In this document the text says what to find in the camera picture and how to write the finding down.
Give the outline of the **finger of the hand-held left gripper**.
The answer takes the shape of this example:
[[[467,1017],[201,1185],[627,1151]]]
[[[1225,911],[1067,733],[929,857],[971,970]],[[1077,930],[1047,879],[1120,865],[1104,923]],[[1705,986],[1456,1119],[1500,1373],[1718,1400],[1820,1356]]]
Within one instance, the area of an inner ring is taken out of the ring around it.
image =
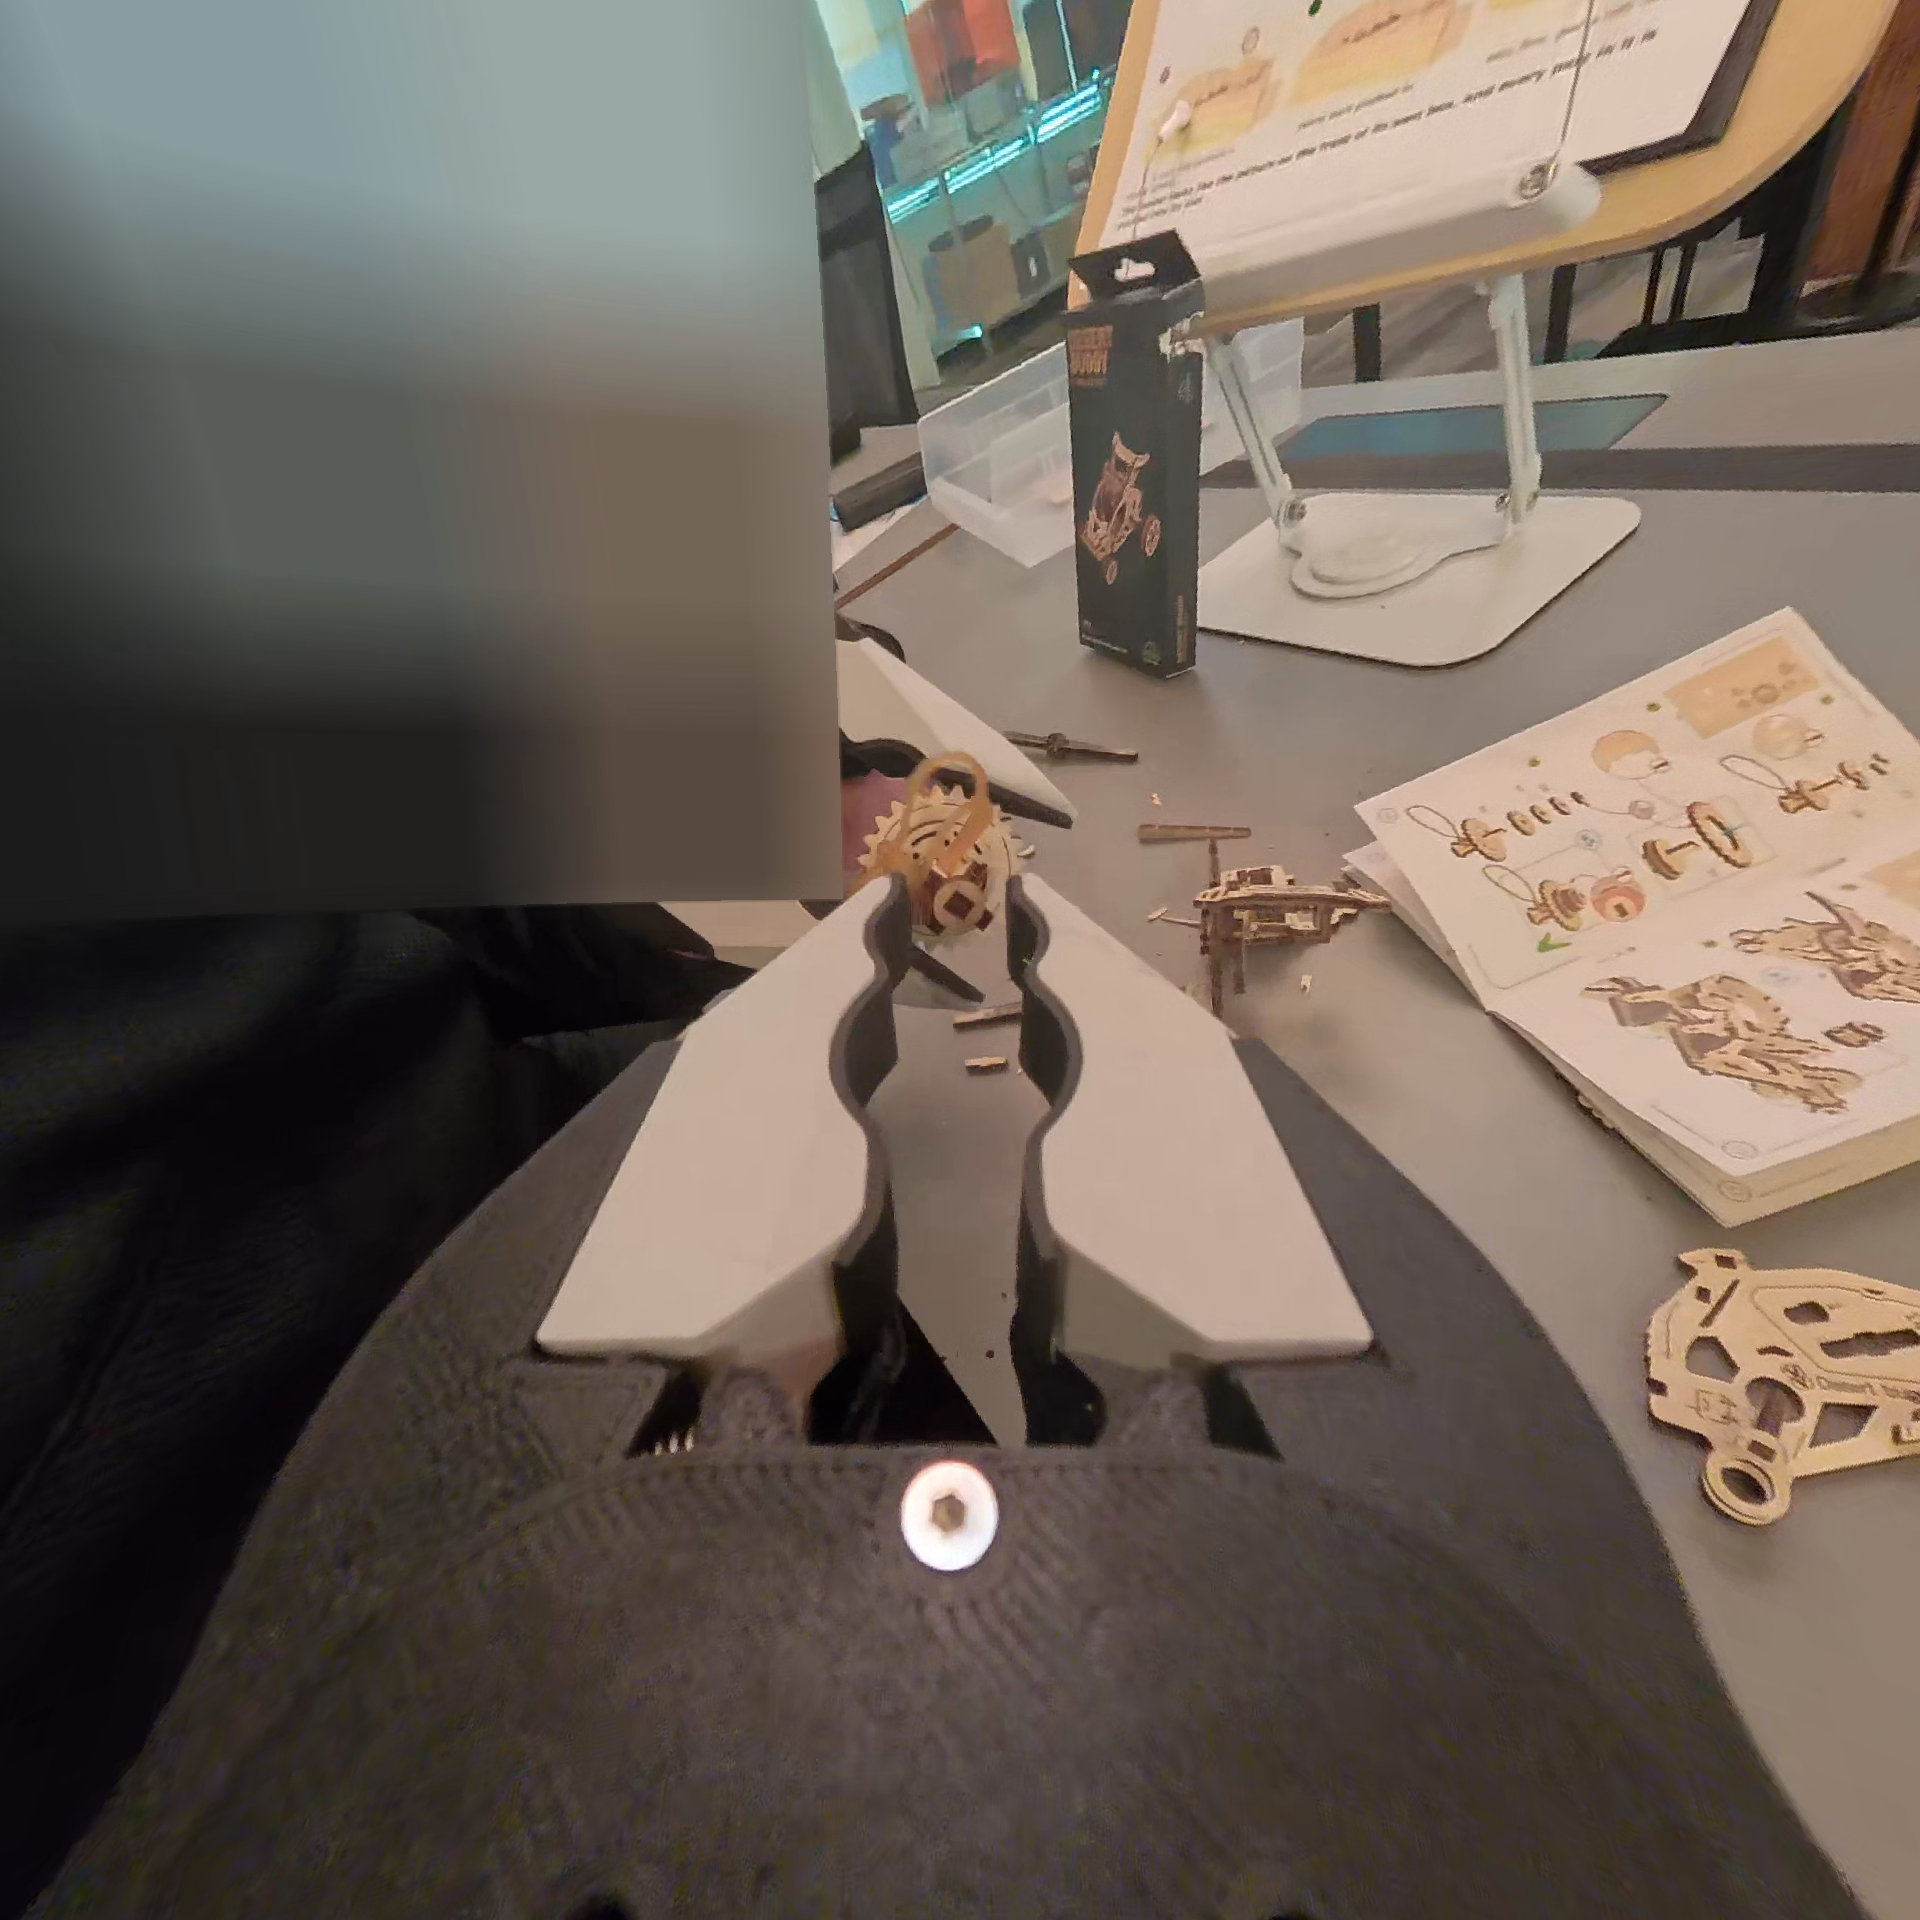
[[[839,641],[831,658],[846,763],[904,779],[920,762],[965,755],[1004,812],[1036,826],[1075,826],[1075,804],[1036,762],[878,641]]]

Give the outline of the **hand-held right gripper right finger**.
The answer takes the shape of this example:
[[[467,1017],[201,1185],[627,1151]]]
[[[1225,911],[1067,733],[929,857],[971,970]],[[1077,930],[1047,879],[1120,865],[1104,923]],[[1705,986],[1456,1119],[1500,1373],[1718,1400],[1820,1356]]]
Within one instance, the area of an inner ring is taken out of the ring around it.
[[[1013,880],[1017,1323],[1043,1361],[1331,1361],[1373,1333],[1230,1031],[1045,880]]]

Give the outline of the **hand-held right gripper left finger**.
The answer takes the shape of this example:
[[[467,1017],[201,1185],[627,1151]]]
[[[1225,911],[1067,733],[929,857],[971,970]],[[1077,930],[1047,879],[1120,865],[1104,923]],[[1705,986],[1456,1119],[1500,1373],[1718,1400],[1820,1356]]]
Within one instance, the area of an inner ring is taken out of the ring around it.
[[[868,1105],[908,955],[904,883],[871,880],[686,1028],[539,1353],[840,1361],[865,1336],[891,1289],[855,1279],[886,1216]]]

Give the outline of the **wooden gear axle assembly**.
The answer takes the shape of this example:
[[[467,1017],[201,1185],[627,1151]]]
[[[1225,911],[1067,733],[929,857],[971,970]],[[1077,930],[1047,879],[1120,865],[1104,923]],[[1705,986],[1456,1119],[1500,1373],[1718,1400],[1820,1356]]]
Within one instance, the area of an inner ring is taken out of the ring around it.
[[[1021,856],[981,763],[948,753],[924,759],[878,817],[860,872],[902,879],[918,938],[948,941],[1000,923]]]

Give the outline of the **black model kit box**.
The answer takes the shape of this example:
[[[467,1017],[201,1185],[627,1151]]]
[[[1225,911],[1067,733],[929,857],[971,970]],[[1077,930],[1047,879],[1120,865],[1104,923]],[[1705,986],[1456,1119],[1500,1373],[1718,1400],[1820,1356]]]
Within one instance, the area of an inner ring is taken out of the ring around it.
[[[1177,231],[1080,253],[1067,315],[1078,641],[1155,681],[1195,665],[1204,291]]]

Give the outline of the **black cylinder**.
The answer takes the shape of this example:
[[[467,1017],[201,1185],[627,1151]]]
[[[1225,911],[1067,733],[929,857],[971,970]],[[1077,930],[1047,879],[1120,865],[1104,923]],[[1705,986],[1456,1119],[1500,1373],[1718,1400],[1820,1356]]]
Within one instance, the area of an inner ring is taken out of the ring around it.
[[[846,535],[909,509],[927,495],[924,460],[908,452],[901,460],[861,474],[831,492],[831,519]]]

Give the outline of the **clear plastic bin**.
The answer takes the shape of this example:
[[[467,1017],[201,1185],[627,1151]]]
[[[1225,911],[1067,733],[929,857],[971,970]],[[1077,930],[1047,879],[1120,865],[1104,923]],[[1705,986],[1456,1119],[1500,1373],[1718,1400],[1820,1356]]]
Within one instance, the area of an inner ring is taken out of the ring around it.
[[[1237,337],[1254,409],[1275,442],[1303,419],[1304,323]],[[1072,545],[1072,450],[1064,340],[943,403],[918,424],[929,505],[1024,570]],[[1241,437],[1211,364],[1200,474],[1241,460]]]

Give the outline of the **partly built wooden chassis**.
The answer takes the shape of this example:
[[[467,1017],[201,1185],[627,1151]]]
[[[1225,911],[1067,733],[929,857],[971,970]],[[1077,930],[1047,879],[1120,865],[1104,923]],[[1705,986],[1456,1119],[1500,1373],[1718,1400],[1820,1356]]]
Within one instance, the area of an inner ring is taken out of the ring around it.
[[[1191,898],[1211,1015],[1225,1017],[1228,997],[1243,993],[1251,948],[1325,944],[1359,915],[1389,905],[1368,888],[1301,883],[1283,866],[1214,872],[1211,884]]]

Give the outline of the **person's black clothing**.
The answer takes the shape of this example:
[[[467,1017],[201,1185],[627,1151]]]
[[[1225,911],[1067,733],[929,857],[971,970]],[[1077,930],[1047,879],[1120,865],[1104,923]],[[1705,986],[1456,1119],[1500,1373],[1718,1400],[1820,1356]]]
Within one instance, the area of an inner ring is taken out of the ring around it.
[[[659,907],[4,928],[4,1692],[744,977]]]

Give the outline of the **white book stand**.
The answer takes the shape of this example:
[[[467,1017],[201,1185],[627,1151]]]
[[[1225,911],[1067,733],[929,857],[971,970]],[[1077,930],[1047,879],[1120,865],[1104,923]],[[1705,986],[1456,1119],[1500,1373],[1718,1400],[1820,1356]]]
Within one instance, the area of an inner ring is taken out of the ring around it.
[[[1881,48],[1893,5],[1775,5],[1743,96],[1710,149],[1591,177],[1558,167],[1531,200],[1469,209],[1409,201],[1358,231],[1296,234],[1283,251],[1193,266],[1204,344],[1243,455],[1198,482],[1195,639],[1291,645],[1406,668],[1489,655],[1606,561],[1640,524],[1619,497],[1550,497],[1531,393],[1524,274],[1647,250],[1761,186],[1839,108]],[[1128,113],[1151,5],[1131,5],[1097,151],[1083,240],[1105,223],[1111,105]],[[1469,284],[1494,339],[1504,475],[1484,492],[1327,492],[1287,474],[1264,428],[1237,337],[1375,297]]]

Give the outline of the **open instruction booklet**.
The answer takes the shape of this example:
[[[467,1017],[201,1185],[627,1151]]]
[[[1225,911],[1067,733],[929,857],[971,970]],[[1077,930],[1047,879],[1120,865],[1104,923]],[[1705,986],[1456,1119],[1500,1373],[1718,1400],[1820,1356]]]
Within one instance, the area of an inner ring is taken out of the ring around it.
[[[1916,1165],[1918,743],[1796,610],[1356,812],[1356,873],[1721,1226]]]

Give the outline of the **wooden car side panel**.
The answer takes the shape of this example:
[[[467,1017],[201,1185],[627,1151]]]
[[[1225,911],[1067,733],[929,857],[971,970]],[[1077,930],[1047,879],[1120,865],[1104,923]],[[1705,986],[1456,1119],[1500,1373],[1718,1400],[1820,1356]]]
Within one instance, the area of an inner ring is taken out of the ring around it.
[[[1700,1495],[1728,1520],[1780,1520],[1796,1482],[1918,1452],[1918,1293],[1828,1267],[1691,1250],[1647,1320],[1647,1415],[1693,1435]]]

